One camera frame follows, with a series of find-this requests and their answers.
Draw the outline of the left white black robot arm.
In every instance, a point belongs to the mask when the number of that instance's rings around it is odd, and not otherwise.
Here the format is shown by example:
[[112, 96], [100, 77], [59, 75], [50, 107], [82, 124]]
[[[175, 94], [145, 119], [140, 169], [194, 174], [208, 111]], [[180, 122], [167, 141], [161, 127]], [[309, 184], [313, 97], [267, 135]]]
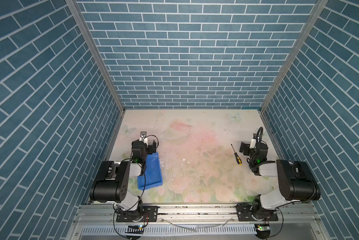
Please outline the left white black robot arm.
[[113, 203], [119, 214], [143, 214], [142, 196], [128, 190], [130, 177], [143, 179], [143, 191], [147, 188], [148, 156], [157, 151], [159, 141], [148, 143], [147, 137], [132, 142], [131, 156], [116, 163], [101, 163], [89, 191], [90, 200], [100, 203]]

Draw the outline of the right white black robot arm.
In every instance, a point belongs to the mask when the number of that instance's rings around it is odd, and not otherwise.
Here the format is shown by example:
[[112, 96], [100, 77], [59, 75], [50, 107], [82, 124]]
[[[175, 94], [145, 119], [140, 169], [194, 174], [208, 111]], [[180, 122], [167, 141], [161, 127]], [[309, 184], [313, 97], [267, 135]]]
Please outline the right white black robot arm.
[[278, 180], [277, 188], [257, 195], [252, 201], [250, 211], [254, 218], [269, 218], [280, 207], [320, 199], [320, 188], [305, 162], [269, 161], [267, 144], [255, 140], [249, 144], [242, 142], [239, 152], [248, 157], [246, 162], [254, 175]]

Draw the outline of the black yellow handled screwdriver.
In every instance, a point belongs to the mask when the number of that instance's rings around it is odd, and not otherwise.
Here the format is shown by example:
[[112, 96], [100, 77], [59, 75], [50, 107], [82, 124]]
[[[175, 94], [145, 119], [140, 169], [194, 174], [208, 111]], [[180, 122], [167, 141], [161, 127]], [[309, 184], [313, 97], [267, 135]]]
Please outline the black yellow handled screwdriver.
[[238, 165], [242, 165], [242, 160], [240, 159], [240, 157], [238, 156], [238, 153], [235, 151], [233, 145], [231, 144], [232, 150], [233, 150], [233, 154], [235, 157], [235, 160], [237, 162]]

